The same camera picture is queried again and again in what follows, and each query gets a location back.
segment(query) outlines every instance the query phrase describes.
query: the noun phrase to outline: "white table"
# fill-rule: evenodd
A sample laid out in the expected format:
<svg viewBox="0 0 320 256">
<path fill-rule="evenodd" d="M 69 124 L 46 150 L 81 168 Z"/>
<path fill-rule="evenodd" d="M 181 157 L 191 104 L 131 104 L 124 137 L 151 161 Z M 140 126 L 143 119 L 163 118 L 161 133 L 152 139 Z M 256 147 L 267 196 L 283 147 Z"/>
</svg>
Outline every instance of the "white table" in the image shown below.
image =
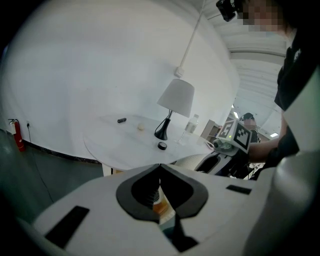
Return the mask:
<svg viewBox="0 0 320 256">
<path fill-rule="evenodd" d="M 127 118 L 126 122 L 117 120 Z M 151 164 L 170 164 L 196 154 L 209 154 L 206 140 L 195 134 L 187 135 L 184 144 L 177 143 L 184 130 L 169 124 L 168 140 L 154 136 L 160 121 L 137 115 L 107 115 L 94 119 L 83 134 L 86 148 L 102 164 L 126 171 Z M 159 142 L 167 144 L 166 150 L 158 148 Z"/>
</svg>

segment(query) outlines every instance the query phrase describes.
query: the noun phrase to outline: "small round object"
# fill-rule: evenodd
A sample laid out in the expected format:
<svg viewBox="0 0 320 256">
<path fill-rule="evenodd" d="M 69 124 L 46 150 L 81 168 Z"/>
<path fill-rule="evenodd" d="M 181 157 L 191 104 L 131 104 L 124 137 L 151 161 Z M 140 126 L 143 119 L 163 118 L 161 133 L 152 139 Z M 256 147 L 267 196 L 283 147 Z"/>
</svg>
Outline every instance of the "small round object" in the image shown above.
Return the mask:
<svg viewBox="0 0 320 256">
<path fill-rule="evenodd" d="M 159 142 L 158 148 L 161 150 L 166 150 L 167 149 L 167 144 L 164 142 Z"/>
</svg>

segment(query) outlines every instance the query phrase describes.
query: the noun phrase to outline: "camera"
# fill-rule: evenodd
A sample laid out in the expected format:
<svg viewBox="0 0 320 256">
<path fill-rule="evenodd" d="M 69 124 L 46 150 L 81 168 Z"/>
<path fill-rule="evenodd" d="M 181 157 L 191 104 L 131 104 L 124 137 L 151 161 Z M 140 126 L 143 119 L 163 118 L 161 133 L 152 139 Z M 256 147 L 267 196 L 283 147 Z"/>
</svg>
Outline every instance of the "camera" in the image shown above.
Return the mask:
<svg viewBox="0 0 320 256">
<path fill-rule="evenodd" d="M 231 3 L 231 0 L 219 0 L 216 7 L 226 22 L 231 21 L 236 16 L 235 4 Z"/>
</svg>

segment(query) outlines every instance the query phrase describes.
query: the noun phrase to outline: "small black object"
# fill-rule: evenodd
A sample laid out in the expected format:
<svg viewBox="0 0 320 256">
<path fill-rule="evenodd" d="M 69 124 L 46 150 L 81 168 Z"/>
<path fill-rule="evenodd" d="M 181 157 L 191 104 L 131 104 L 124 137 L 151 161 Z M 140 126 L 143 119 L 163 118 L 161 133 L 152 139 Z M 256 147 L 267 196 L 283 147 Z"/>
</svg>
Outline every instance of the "small black object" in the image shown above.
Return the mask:
<svg viewBox="0 0 320 256">
<path fill-rule="evenodd" d="M 167 149 L 167 144 L 164 142 L 159 142 L 158 148 L 161 150 L 166 150 Z"/>
<path fill-rule="evenodd" d="M 227 190 L 235 191 L 241 194 L 249 195 L 251 192 L 250 188 L 241 187 L 241 186 L 235 186 L 235 185 L 229 185 L 226 187 Z"/>
<path fill-rule="evenodd" d="M 123 122 L 125 122 L 125 121 L 127 121 L 127 119 L 126 119 L 126 118 L 118 119 L 118 123 L 119 123 L 119 124 L 120 124 L 120 123 L 123 123 Z"/>
<path fill-rule="evenodd" d="M 75 206 L 51 229 L 45 238 L 56 246 L 64 248 L 88 212 L 89 209 L 87 208 Z"/>
</svg>

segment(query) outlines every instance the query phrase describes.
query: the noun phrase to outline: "fire extinguisher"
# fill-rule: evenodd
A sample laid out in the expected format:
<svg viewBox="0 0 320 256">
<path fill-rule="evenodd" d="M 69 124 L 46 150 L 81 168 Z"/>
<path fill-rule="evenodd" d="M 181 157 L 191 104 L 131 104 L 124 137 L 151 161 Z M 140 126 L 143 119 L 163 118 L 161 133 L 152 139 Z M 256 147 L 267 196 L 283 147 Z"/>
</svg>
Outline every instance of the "fire extinguisher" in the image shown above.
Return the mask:
<svg viewBox="0 0 320 256">
<path fill-rule="evenodd" d="M 22 140 L 19 121 L 17 119 L 8 119 L 8 120 L 10 120 L 9 125 L 11 128 L 11 133 L 13 134 L 15 143 L 18 146 L 19 151 L 20 152 L 25 151 L 26 147 Z"/>
</svg>

